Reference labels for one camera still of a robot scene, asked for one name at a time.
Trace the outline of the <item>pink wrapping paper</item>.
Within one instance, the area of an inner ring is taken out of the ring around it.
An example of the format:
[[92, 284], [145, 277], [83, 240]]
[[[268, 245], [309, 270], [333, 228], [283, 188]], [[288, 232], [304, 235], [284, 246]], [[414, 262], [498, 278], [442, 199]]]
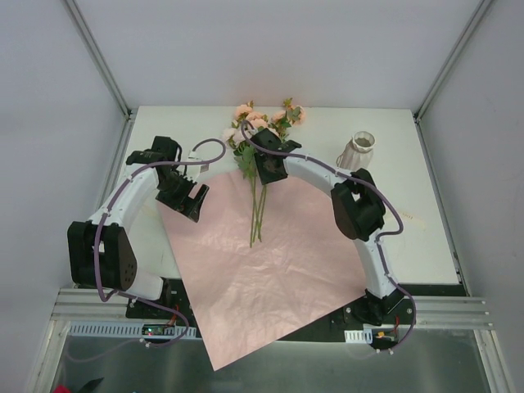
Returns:
[[363, 295], [358, 252], [323, 192], [294, 177], [270, 184], [261, 238], [252, 242], [242, 174], [218, 174], [208, 184], [197, 222], [166, 206], [159, 211], [213, 369]]

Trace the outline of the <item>cream printed ribbon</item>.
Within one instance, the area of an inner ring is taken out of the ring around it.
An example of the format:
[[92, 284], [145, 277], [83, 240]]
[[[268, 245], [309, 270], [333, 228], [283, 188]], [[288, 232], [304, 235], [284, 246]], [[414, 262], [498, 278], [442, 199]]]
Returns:
[[[143, 212], [145, 216], [148, 216], [150, 218], [159, 218], [160, 217], [160, 214], [158, 213], [157, 208], [151, 208], [149, 206], [144, 206], [141, 209], [141, 212]], [[423, 231], [427, 229], [426, 222], [423, 219], [417, 216], [411, 215], [404, 211], [400, 211], [399, 215], [402, 218], [402, 221], [404, 224], [411, 224], [411, 225], [417, 226]], [[385, 222], [392, 221], [393, 219], [394, 219], [393, 214], [391, 212], [387, 212], [385, 215]]]

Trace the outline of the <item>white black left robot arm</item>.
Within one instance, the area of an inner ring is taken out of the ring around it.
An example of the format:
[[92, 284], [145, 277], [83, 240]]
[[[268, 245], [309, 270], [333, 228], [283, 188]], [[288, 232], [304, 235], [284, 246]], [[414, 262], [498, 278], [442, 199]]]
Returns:
[[145, 299], [144, 307], [154, 318], [165, 318], [173, 309], [166, 294], [168, 281], [141, 269], [127, 231], [148, 196], [193, 222], [209, 187], [197, 185], [184, 170], [179, 171], [182, 148], [169, 137], [156, 136], [151, 148], [133, 151], [125, 161], [119, 185], [102, 207], [84, 221], [74, 221], [67, 230], [70, 272], [80, 286], [111, 289]]

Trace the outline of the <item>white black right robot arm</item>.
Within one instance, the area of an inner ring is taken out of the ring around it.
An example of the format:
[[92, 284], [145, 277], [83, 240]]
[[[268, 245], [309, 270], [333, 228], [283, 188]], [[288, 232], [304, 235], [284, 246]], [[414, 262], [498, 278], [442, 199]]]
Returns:
[[366, 169], [350, 173], [333, 168], [305, 154], [298, 142], [282, 142], [268, 129], [247, 142], [255, 148], [255, 164], [263, 185], [292, 176], [331, 197], [336, 226], [354, 242], [364, 268], [365, 294], [351, 306], [353, 317], [373, 326], [394, 318], [404, 294], [390, 270], [382, 239], [402, 233], [404, 225], [398, 219], [398, 230], [382, 230], [386, 208], [392, 205], [377, 189], [371, 174]]

